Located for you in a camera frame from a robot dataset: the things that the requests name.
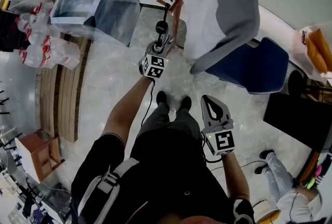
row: black shoe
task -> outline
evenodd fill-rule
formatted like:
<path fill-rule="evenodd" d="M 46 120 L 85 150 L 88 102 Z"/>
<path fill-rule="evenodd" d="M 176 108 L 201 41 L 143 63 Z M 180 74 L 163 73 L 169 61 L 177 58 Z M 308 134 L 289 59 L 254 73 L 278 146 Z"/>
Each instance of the black shoe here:
<path fill-rule="evenodd" d="M 262 170 L 263 170 L 264 168 L 268 167 L 268 166 L 269 166 L 269 165 L 266 164 L 266 165 L 264 165 L 264 166 L 261 166 L 261 167 L 256 168 L 256 170 L 255 170 L 255 174 L 261 174 Z"/>
<path fill-rule="evenodd" d="M 274 153 L 274 150 L 270 149 L 270 150 L 264 150 L 259 154 L 259 158 L 265 160 L 266 156 L 268 155 L 268 153 Z"/>
<path fill-rule="evenodd" d="M 181 106 L 179 110 L 181 109 L 187 109 L 188 111 L 191 109 L 191 98 L 186 96 L 182 101 L 181 101 Z"/>
<path fill-rule="evenodd" d="M 163 91 L 159 91 L 156 97 L 156 101 L 157 101 L 157 105 L 159 105 L 159 103 L 164 102 L 167 105 L 167 97 L 165 92 Z"/>

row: man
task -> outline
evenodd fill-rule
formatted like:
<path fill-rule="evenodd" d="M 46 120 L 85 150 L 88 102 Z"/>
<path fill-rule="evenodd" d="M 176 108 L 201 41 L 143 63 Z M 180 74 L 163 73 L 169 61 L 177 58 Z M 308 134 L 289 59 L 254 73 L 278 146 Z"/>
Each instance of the man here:
<path fill-rule="evenodd" d="M 258 167 L 255 174 L 263 174 L 269 185 L 280 217 L 287 222 L 302 223 L 316 220 L 321 208 L 320 195 L 317 190 L 308 190 L 301 185 L 294 186 L 294 178 L 276 157 L 273 150 L 263 151 L 259 157 L 267 164 Z"/>
<path fill-rule="evenodd" d="M 100 217 L 105 201 L 94 193 L 86 201 L 84 195 L 97 176 L 112 172 L 123 162 L 130 126 L 150 83 L 142 77 L 115 105 L 102 136 L 78 170 L 72 183 L 74 222 L 78 217 L 79 223 L 95 223 Z M 143 124 L 131 151 L 131 158 L 139 164 L 123 174 L 103 222 L 253 224 L 249 187 L 235 155 L 223 159 L 227 197 L 202 157 L 200 128 L 189 114 L 191 99 L 182 100 L 173 122 L 165 93 L 159 92 L 156 100 L 158 107 Z"/>

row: jeans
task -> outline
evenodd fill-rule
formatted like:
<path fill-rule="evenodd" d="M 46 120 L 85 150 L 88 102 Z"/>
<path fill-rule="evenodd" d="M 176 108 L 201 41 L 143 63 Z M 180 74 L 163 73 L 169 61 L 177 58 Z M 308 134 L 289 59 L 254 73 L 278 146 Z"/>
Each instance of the jeans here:
<path fill-rule="evenodd" d="M 269 153 L 266 160 L 269 166 L 264 168 L 262 173 L 266 176 L 270 193 L 277 203 L 281 197 L 292 191 L 293 176 L 286 170 L 275 153 Z"/>
<path fill-rule="evenodd" d="M 146 119 L 137 137 L 141 134 L 156 129 L 175 129 L 193 136 L 197 141 L 202 142 L 201 130 L 196 120 L 190 115 L 187 109 L 176 112 L 176 118 L 170 122 L 168 106 L 161 102 L 153 113 Z"/>

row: tile floor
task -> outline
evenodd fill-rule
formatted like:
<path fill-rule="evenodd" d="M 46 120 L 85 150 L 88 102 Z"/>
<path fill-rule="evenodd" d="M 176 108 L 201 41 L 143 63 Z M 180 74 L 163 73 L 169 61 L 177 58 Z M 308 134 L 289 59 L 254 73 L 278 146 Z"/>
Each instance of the tile floor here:
<path fill-rule="evenodd" d="M 61 140 L 61 153 L 66 161 L 56 170 L 56 176 L 65 187 L 70 188 L 93 142 L 101 135 L 114 105 L 140 78 L 137 62 L 142 57 L 147 44 L 156 39 L 154 28 L 161 17 L 162 11 L 143 8 L 130 48 L 108 46 L 98 42 L 92 44 L 81 92 L 78 141 L 71 144 Z M 236 156 L 240 165 L 257 160 L 262 150 L 273 148 L 287 169 L 297 176 L 310 149 L 263 122 L 269 95 L 250 95 L 245 89 L 222 82 L 207 73 L 191 75 L 190 65 L 183 51 L 177 48 L 171 51 L 169 60 L 167 70 L 156 82 L 153 104 L 149 113 L 156 107 L 155 99 L 159 90 L 164 90 L 169 95 L 171 120 L 175 118 L 175 110 L 181 98 L 189 95 L 192 99 L 190 113 L 203 128 L 200 99 L 204 94 L 212 95 L 228 105 L 234 119 Z M 130 154 L 149 100 L 150 91 L 146 93 L 130 130 L 126 157 Z M 206 148 L 207 158 L 212 159 L 209 152 Z M 250 186 L 252 204 L 262 199 L 272 200 L 263 176 L 254 175 L 254 169 L 259 165 L 260 163 L 253 163 L 243 168 Z M 219 166 L 221 166 L 220 163 L 208 164 L 211 169 Z M 223 169 L 214 170 L 213 174 L 226 190 Z"/>

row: shoulder strap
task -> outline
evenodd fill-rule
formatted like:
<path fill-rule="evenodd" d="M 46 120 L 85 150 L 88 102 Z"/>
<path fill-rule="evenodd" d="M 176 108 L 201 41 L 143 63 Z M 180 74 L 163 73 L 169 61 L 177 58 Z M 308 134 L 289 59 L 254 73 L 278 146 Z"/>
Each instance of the shoulder strap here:
<path fill-rule="evenodd" d="M 100 190 L 102 190 L 105 194 L 110 193 L 107 202 L 105 203 L 103 209 L 101 210 L 98 218 L 94 222 L 95 224 L 103 223 L 110 207 L 113 205 L 120 191 L 119 180 L 131 167 L 133 167 L 138 163 L 139 162 L 137 160 L 129 158 L 128 160 L 123 161 L 119 166 L 117 166 L 114 171 L 111 172 L 109 170 L 110 168 L 108 168 L 107 173 L 105 173 L 103 176 L 97 176 L 95 179 L 93 179 L 79 203 L 77 210 L 78 216 L 81 214 L 82 210 L 84 209 L 84 206 L 89 197 L 91 196 L 92 192 L 97 187 Z"/>

